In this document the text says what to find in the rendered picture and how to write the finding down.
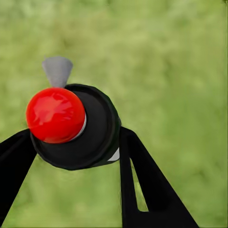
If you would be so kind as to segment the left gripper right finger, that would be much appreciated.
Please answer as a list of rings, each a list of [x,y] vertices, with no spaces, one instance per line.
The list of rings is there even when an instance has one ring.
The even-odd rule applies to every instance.
[[[123,228],[199,228],[137,134],[119,131]],[[138,210],[130,158],[149,212]]]

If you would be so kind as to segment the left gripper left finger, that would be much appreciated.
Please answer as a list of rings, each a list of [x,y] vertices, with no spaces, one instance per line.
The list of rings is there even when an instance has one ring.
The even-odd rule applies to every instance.
[[[0,143],[0,228],[37,155],[30,132],[21,131]]]

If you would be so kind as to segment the pesticide atomizer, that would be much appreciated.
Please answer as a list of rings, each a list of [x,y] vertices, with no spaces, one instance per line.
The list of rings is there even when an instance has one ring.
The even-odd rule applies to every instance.
[[[110,97],[94,86],[67,85],[73,68],[70,59],[51,56],[42,66],[52,88],[34,95],[26,110],[36,152],[69,171],[118,161],[122,124]]]

